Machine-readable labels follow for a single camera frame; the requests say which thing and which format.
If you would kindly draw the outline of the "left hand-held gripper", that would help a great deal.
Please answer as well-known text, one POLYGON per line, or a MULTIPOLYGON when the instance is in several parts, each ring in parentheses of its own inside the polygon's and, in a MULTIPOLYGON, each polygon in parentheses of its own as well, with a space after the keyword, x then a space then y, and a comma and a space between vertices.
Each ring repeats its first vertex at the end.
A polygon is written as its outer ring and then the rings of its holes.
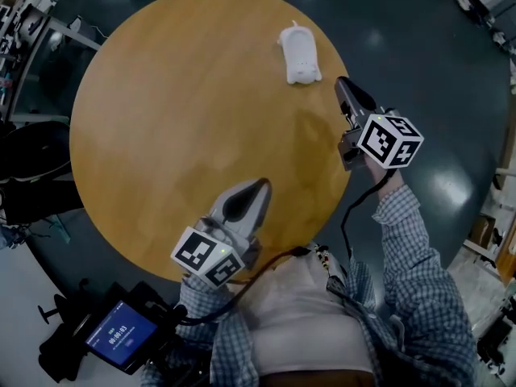
POLYGON ((243 269, 251 269, 261 250, 253 235, 261 227, 272 197, 269 180, 244 181, 218 196, 209 216, 187 227, 171 253, 186 272, 213 289, 243 269), (241 222, 241 235, 222 223, 241 222))

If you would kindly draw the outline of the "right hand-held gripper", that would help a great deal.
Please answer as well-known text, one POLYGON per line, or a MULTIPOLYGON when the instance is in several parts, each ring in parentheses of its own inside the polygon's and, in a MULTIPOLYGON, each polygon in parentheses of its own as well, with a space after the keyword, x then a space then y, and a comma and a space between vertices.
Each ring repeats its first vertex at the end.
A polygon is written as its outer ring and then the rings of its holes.
POLYGON ((341 112, 351 124, 338 144, 344 169, 363 166, 366 156, 383 169, 407 167, 424 141, 412 122, 395 109, 377 113, 373 97, 349 77, 337 77, 334 89, 341 112))

